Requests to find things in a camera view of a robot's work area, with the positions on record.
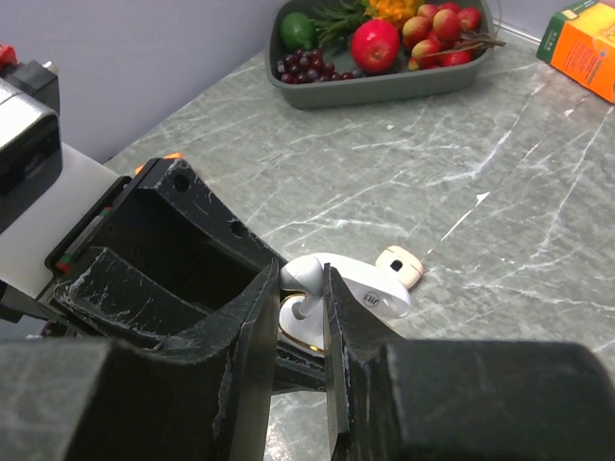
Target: yellow flower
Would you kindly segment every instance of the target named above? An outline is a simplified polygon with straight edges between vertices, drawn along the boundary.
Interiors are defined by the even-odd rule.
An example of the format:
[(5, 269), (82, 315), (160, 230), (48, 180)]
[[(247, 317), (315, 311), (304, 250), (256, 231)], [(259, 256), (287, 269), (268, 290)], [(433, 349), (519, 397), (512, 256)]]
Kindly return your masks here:
[(365, 0), (365, 14), (374, 19), (383, 19), (398, 29), (416, 15), (425, 0)]

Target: juice carton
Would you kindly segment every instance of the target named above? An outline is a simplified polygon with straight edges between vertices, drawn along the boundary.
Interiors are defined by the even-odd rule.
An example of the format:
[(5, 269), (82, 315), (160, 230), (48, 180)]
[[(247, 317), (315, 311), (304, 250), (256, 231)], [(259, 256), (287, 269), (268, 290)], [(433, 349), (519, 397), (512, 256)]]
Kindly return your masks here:
[(615, 103), (615, 9), (585, 0), (558, 12), (537, 57)]

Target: lime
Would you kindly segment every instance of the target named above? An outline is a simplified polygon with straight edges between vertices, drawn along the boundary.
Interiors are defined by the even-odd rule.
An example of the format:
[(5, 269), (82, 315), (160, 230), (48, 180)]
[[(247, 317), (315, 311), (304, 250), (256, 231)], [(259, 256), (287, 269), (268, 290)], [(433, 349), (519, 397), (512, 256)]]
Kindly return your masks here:
[(313, 50), (318, 44), (316, 26), (302, 12), (292, 12), (282, 20), (280, 38), (288, 51)]

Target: fruit tray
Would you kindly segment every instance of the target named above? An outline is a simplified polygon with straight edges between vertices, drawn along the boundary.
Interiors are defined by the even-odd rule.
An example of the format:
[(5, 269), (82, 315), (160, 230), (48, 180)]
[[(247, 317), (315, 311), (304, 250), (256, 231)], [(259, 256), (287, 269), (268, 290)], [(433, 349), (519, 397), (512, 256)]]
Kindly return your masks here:
[[(280, 89), (283, 98), (294, 108), (313, 109), (350, 106), (457, 91), (476, 79), (480, 67), (494, 52), (493, 49), (482, 51), (473, 61), (463, 65), (410, 71), (407, 68), (408, 51), (402, 47), (393, 69), (384, 75), (336, 82), (319, 82), (309, 85), (291, 85), (281, 82), (277, 63), (289, 54), (280, 38), (280, 25), (283, 19), (292, 12), (302, 12), (309, 17), (314, 17), (314, 4), (328, 6), (333, 4), (334, 1), (290, 0), (280, 8), (276, 15), (269, 39), (269, 50), (265, 56), (265, 71), (269, 82)], [(429, 3), (442, 5), (445, 0), (432, 0)], [(486, 32), (491, 36), (495, 34), (493, 18), (486, 0), (458, 0), (456, 3), (461, 8), (477, 8), (482, 14), (480, 32)], [(325, 49), (323, 61), (332, 61), (336, 71), (340, 73), (352, 72), (357, 69), (349, 51), (332, 53)]]

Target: marble countertop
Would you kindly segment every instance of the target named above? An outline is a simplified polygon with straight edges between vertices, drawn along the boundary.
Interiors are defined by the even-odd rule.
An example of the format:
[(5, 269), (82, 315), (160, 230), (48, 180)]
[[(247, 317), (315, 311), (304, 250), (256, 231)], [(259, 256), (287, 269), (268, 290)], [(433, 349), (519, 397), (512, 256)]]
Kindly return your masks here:
[[(259, 55), (109, 167), (183, 152), (288, 259), (409, 249), (406, 337), (576, 341), (615, 376), (613, 106), (534, 53), (512, 40), (458, 93), (311, 111)], [(266, 459), (328, 459), (324, 395), (274, 398), (269, 429)]]

